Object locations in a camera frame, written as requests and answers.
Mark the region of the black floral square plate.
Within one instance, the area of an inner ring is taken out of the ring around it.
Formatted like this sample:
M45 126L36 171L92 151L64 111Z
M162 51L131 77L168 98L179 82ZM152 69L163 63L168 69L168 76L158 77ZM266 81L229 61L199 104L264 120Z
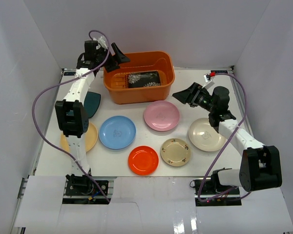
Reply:
M129 88L142 88L161 86L160 76L157 71L131 73L127 75Z

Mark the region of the teal square plate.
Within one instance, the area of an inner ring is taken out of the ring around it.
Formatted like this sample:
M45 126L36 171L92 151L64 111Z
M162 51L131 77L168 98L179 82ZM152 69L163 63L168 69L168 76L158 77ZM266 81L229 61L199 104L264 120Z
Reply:
M88 118L92 118L101 103L101 95L95 92L87 92L84 100L84 108L87 112Z

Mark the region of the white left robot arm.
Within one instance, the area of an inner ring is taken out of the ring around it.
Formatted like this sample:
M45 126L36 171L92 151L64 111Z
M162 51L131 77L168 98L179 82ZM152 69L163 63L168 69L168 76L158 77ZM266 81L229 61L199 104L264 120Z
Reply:
M89 128L89 117L84 100L98 70L104 67L107 72L120 68L130 59L121 52L116 43L110 47L97 40L87 40L84 52L77 59L76 81L71 85L63 100L55 103L59 129L66 138L72 159L72 173L66 176L74 189L87 195L93 192L94 182L90 180L91 168L86 158L85 134Z

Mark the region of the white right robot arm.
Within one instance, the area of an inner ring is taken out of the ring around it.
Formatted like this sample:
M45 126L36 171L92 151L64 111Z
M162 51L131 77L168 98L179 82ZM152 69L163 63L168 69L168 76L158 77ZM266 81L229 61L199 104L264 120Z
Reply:
M275 146L264 145L240 128L236 117L229 110L230 92L227 88L217 86L210 94L200 84L193 83L172 96L182 104L207 110L211 127L242 156L239 169L213 171L210 187L214 193L223 194L229 186L253 192L282 185L279 150Z

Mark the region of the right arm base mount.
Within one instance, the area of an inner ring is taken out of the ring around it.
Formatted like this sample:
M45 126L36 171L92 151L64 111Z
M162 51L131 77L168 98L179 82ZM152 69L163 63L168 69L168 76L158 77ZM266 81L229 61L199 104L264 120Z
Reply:
M194 198L195 198L195 205L196 207L217 207L217 206L241 206L242 201L240 199L240 190L239 188L232 190L226 194L223 194L221 196L218 196L214 199L211 199L206 202L199 201L198 199L198 192L199 192L199 187L201 185L203 178L199 177L196 179L193 179L190 183L189 186L194 189ZM229 189L229 187L222 187L218 192L215 190L213 183L210 181L210 177L207 177L201 194L200 198L201 199L210 199L211 197L218 195L219 193L226 191Z

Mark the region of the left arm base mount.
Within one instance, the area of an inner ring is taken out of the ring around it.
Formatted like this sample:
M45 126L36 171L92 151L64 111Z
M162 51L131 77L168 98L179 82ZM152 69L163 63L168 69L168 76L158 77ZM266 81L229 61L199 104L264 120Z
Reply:
M110 182L108 180L97 180L103 193L108 197L106 200L98 187L89 181L85 185L75 185L67 180L63 194L62 204L73 205L108 205L111 200Z

